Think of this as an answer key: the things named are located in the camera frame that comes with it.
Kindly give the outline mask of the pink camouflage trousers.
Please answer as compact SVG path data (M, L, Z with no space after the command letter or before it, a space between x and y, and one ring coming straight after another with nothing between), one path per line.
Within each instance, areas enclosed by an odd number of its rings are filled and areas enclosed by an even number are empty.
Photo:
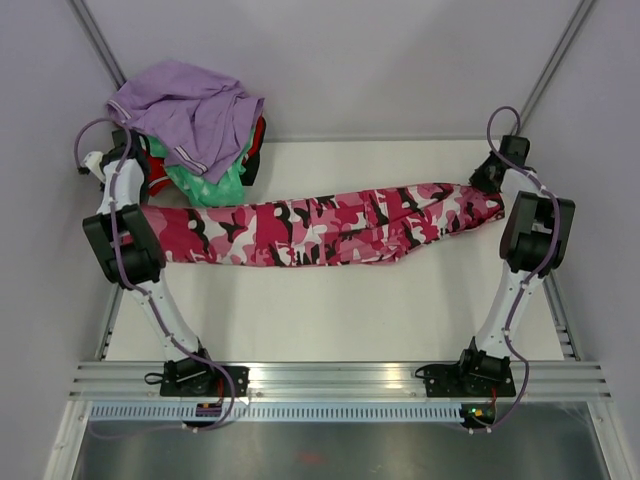
M173 263L308 267L392 263L503 218L496 193L423 183L219 208L146 206Z

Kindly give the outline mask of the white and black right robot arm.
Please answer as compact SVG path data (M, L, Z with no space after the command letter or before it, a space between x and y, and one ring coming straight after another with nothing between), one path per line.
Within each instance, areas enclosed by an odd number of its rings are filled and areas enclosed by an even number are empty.
M471 177L472 186L504 194L513 204L499 245L503 270L496 295L455 373L457 387L469 396L507 376L513 338L527 304L561 265L568 246L576 204L550 193L525 166L529 150L527 138L505 135Z

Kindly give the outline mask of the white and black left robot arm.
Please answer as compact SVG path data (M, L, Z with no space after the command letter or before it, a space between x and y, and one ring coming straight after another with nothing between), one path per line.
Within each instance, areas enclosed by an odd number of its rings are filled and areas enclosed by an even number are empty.
M165 355L161 383L208 396L218 374L169 291L165 255L142 209L151 174L149 141L126 129L114 131L112 139L109 152L94 151L79 162L79 172L95 175L103 192L97 212L82 222L84 234L107 280L131 294L157 335Z

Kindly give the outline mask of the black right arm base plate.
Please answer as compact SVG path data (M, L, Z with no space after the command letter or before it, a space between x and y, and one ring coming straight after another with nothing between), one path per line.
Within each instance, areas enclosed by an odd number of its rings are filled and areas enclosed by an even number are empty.
M463 373L454 364L427 364L414 371L414 377L423 382L429 398L514 398L513 378L493 380L471 373Z

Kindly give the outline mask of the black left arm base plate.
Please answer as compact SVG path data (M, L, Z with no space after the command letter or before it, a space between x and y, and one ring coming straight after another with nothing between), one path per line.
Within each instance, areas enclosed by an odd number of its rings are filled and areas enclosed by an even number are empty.
M178 380L176 374L164 373L159 394L161 397L230 398L232 393L235 398L246 396L250 369L230 365L224 365L223 368L232 382L216 369L182 381Z

